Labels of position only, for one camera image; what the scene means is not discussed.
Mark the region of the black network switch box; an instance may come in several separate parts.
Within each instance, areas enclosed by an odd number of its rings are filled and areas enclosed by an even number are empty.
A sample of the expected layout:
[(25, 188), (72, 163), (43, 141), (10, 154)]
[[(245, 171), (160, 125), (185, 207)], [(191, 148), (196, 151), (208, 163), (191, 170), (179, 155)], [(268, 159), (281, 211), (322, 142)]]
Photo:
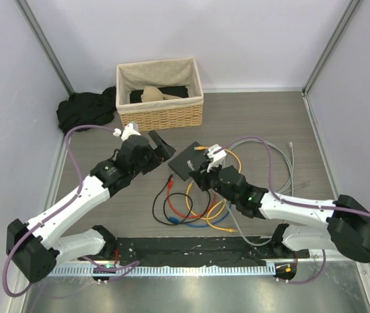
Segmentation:
[(170, 169), (183, 181), (187, 181), (190, 178), (190, 172), (199, 169), (206, 161), (205, 152), (195, 150), (196, 147), (200, 146), (199, 142), (193, 142), (168, 163)]

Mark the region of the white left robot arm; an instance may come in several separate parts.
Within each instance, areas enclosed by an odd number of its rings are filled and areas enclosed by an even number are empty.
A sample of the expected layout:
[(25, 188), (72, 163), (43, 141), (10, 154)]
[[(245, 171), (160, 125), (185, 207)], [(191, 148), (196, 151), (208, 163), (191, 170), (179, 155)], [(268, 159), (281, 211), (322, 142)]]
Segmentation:
[(6, 253), (30, 283), (47, 277), (64, 262), (84, 256), (113, 257), (115, 236), (102, 225), (64, 236), (64, 232), (96, 206), (130, 185), (139, 174), (154, 170), (175, 154), (156, 131), (146, 138), (124, 131), (114, 156), (99, 162), (73, 190), (54, 206), (26, 223), (16, 219), (7, 228)]

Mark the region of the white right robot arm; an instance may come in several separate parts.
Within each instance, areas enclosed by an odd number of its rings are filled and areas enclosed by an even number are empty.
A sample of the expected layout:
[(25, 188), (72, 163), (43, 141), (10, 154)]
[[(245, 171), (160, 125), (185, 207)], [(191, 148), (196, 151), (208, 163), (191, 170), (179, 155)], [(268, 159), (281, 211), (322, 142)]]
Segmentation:
[(248, 218), (283, 219), (299, 223), (300, 229), (280, 226), (281, 234), (270, 242), (280, 258), (303, 249), (336, 250), (361, 263), (370, 262), (370, 212), (354, 198), (309, 200), (284, 196), (246, 181), (233, 166), (200, 168), (190, 177), (203, 190), (212, 189)]

